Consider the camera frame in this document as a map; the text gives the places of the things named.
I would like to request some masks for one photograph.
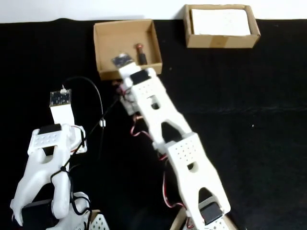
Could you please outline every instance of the cardboard box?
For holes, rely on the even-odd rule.
[[[231,35],[196,35],[193,32],[192,9],[222,10],[238,9],[245,10],[248,17],[250,34],[245,36]],[[246,5],[186,5],[184,25],[188,48],[252,48],[260,38],[260,31],[250,6]]]
[[[154,22],[149,19],[96,23],[94,25],[94,45],[97,70],[101,80],[119,79],[117,68],[111,59],[121,53],[128,53],[136,63],[138,53],[135,45],[142,43],[148,65],[141,68],[154,68],[157,74],[162,71],[162,58]]]

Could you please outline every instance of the robotic arm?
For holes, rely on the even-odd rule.
[[[123,106],[129,115],[140,113],[143,116],[153,148],[166,154],[175,172],[191,228],[227,229],[223,216],[230,211],[230,205],[216,169],[206,157],[197,133],[174,107],[154,69],[141,70],[127,54],[112,61],[123,81],[120,85],[124,92],[120,99]],[[162,136],[163,122],[178,130],[181,139],[166,143]],[[199,200],[203,188],[212,196]]]
[[[81,143],[76,153],[87,151],[85,130],[74,124],[70,90],[52,92],[50,109],[55,124],[32,132],[28,162],[11,201],[11,209],[24,230],[83,229],[89,212],[77,215],[74,208],[82,212],[89,207],[88,196],[82,192],[75,193],[74,197],[83,198],[75,200],[75,207],[71,204],[71,183],[66,172],[71,154]],[[48,183],[54,185],[53,199],[32,203],[41,188]]]

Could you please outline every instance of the black fabric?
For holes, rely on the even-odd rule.
[[[232,209],[248,229],[306,229],[307,20],[257,22],[261,39],[253,49],[226,50],[187,49],[182,21],[155,21],[160,77],[199,134]],[[2,146],[11,148],[2,152],[5,227],[31,132],[53,122],[49,92],[82,75],[99,85],[105,107],[113,100],[110,82],[101,83],[96,72],[94,23],[0,25]],[[76,123],[89,131],[99,119],[98,98],[83,82],[67,85]],[[88,141],[88,152],[72,161],[83,163],[71,172],[75,191],[89,195],[113,230],[166,230],[176,210],[163,204],[164,165],[146,137],[130,136],[131,126],[117,104],[106,117],[101,161],[96,160],[99,130]],[[172,196],[176,188],[168,189]],[[45,190],[39,198],[52,195]]]

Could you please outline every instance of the red wire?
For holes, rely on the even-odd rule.
[[[181,202],[177,202],[177,203],[174,203],[174,204],[169,203],[167,195],[166,195],[165,172],[163,173],[162,192],[163,192],[163,200],[164,200],[166,206],[168,206],[169,208],[173,208],[173,207],[176,207],[176,206],[182,206],[182,207],[186,208],[185,205]]]
[[[161,157],[158,158],[159,161],[164,161],[167,158],[167,155],[164,154]]]
[[[194,225],[193,225],[193,224],[190,225],[189,222],[190,222],[190,217],[188,217],[188,218],[187,218],[187,221],[186,221],[187,229],[192,229],[192,228],[194,228]]]

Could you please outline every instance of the small cylindrical object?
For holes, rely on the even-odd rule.
[[[138,51],[140,65],[147,65],[146,55],[143,52],[143,44],[136,44],[136,49]]]

